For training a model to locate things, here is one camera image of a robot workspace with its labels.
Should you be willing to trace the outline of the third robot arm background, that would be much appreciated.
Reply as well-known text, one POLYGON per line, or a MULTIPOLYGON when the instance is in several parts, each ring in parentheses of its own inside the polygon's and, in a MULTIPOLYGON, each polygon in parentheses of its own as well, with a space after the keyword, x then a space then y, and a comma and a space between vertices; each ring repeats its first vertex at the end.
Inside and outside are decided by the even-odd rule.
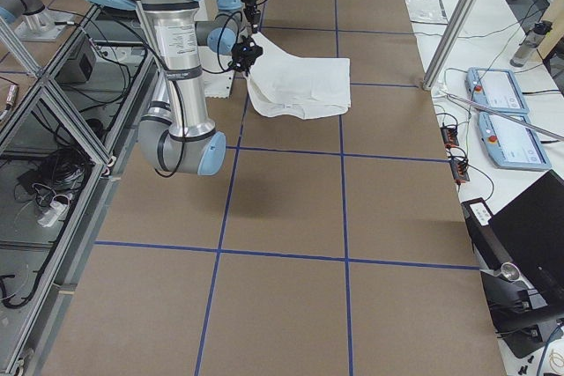
POLYGON ((1 17, 22 41, 55 41, 74 14, 49 9, 42 0, 1 0, 1 17))

